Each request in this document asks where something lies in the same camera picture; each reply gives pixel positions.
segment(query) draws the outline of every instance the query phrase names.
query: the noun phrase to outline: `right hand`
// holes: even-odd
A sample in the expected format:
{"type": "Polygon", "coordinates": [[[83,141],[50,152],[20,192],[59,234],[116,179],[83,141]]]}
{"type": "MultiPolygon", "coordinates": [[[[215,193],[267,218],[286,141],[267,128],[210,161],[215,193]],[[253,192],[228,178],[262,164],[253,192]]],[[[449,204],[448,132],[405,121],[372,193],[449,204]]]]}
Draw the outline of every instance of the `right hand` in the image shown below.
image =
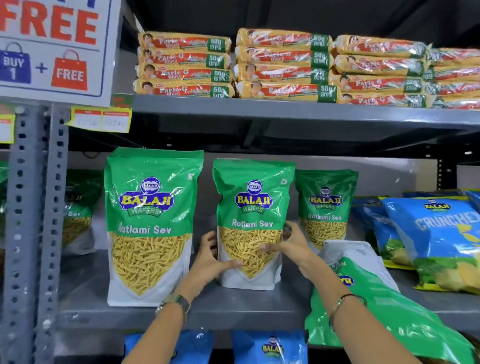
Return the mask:
{"type": "Polygon", "coordinates": [[[300,272],[306,279],[310,279],[309,270],[316,259],[321,259],[308,246],[305,235],[296,222],[285,221],[292,229],[290,237],[281,243],[260,244],[262,252],[282,252],[299,266],[300,272]]]}

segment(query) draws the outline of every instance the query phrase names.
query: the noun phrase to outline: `yellow biscuit packet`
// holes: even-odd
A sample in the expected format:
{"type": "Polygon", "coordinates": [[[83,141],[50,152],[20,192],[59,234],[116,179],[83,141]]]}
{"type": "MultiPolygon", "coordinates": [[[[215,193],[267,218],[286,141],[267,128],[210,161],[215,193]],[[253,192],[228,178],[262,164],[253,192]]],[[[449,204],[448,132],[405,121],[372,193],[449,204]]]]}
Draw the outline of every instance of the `yellow biscuit packet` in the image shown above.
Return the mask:
{"type": "Polygon", "coordinates": [[[139,33],[138,41],[142,48],[196,49],[219,53],[229,53],[232,45],[232,41],[226,36],[169,32],[139,33]]]}
{"type": "Polygon", "coordinates": [[[480,110],[480,97],[468,95],[427,95],[427,107],[432,109],[480,110]]]}
{"type": "Polygon", "coordinates": [[[237,83],[240,98],[284,101],[312,101],[335,103],[337,87],[331,85],[299,85],[241,81],[237,83]]]}
{"type": "Polygon", "coordinates": [[[200,96],[229,98],[235,95],[235,90],[230,84],[193,84],[185,81],[165,82],[165,80],[137,79],[133,82],[133,90],[143,95],[165,96],[200,96]]]}
{"type": "Polygon", "coordinates": [[[480,81],[478,82],[424,82],[423,92],[430,95],[480,97],[480,81]]]}
{"type": "Polygon", "coordinates": [[[138,64],[188,65],[190,68],[230,68],[228,54],[205,52],[197,49],[138,48],[138,64]]]}
{"type": "Polygon", "coordinates": [[[188,81],[194,83],[231,83],[232,71],[216,70],[212,68],[188,68],[181,66],[180,69],[164,64],[145,64],[136,66],[137,77],[145,80],[188,81]]]}
{"type": "Polygon", "coordinates": [[[427,60],[433,66],[480,66],[480,49],[432,48],[427,60]]]}
{"type": "Polygon", "coordinates": [[[334,46],[338,54],[416,59],[425,57],[428,49],[423,42],[351,35],[338,36],[334,46]]]}
{"type": "Polygon", "coordinates": [[[358,73],[378,76],[420,77],[424,71],[423,62],[407,58],[379,58],[339,54],[335,58],[338,73],[358,73]]]}
{"type": "Polygon", "coordinates": [[[330,51],[332,49],[332,38],[325,34],[312,34],[293,30],[240,28],[237,33],[237,46],[284,47],[330,51]]]}
{"type": "Polygon", "coordinates": [[[447,66],[428,67],[423,74],[425,81],[436,82],[460,82],[460,81],[480,81],[480,66],[447,66]]]}
{"type": "Polygon", "coordinates": [[[426,107],[425,95],[422,94],[381,94],[381,93],[338,93],[338,104],[400,106],[409,108],[426,107]]]}
{"type": "Polygon", "coordinates": [[[363,76],[331,73],[328,83],[338,86],[341,92],[380,92],[393,95],[413,94],[422,91],[422,82],[418,77],[363,76]]]}
{"type": "Polygon", "coordinates": [[[270,63],[314,68],[330,68],[333,57],[328,51],[285,49],[274,47],[235,47],[237,63],[270,63]]]}
{"type": "Polygon", "coordinates": [[[283,64],[239,63],[233,67],[237,81],[328,84],[328,69],[283,64]]]}

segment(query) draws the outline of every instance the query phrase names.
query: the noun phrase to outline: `silver watch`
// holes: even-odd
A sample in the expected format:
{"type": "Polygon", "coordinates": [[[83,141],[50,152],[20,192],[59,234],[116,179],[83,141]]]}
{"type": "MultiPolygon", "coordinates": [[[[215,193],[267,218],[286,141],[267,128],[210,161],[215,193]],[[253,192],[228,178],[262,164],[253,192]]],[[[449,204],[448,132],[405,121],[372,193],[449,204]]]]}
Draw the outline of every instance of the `silver watch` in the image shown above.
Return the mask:
{"type": "Polygon", "coordinates": [[[168,296],[165,301],[163,301],[156,309],[155,311],[155,316],[158,315],[160,310],[168,303],[176,303],[180,305],[182,311],[183,311],[183,324],[187,322],[187,314],[188,311],[190,310],[190,304],[188,303],[187,299],[183,297],[181,294],[171,294],[168,296]]]}

